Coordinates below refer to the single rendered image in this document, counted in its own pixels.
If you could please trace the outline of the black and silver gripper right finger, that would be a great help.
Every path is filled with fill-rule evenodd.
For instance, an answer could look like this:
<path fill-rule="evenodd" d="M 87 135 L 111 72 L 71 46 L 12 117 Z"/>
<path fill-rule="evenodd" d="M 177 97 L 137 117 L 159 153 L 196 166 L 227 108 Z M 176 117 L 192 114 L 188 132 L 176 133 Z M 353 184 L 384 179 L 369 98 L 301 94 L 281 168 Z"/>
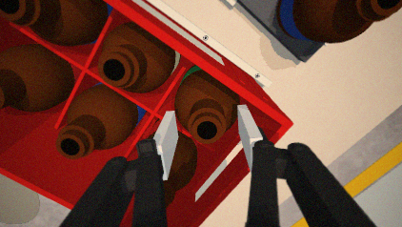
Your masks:
<path fill-rule="evenodd" d="M 277 178 L 286 179 L 309 227 L 377 227 L 308 145 L 276 148 L 247 105 L 237 105 L 237 112 L 251 171 L 245 227 L 280 227 Z"/>

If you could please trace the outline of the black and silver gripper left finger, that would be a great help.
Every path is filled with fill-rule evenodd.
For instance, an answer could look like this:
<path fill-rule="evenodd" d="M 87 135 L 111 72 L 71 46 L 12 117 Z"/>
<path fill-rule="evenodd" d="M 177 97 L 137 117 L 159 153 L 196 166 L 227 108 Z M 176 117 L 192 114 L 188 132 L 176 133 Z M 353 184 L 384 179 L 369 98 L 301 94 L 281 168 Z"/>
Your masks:
<path fill-rule="evenodd" d="M 59 227 L 119 227 L 133 194 L 131 227 L 168 227 L 163 180 L 177 140 L 175 112 L 168 111 L 154 137 L 136 143 L 138 158 L 110 159 Z"/>

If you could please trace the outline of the grey rectangular tray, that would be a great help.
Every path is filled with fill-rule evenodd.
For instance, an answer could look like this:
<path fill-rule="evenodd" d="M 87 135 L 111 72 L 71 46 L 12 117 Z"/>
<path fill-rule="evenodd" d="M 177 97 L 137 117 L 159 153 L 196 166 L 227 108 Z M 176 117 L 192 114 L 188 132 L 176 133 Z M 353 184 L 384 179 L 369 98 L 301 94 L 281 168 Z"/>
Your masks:
<path fill-rule="evenodd" d="M 237 0 L 237 3 L 299 61 L 306 63 L 325 43 L 294 39 L 287 36 L 280 29 L 277 22 L 276 10 L 278 1 L 279 0 Z"/>

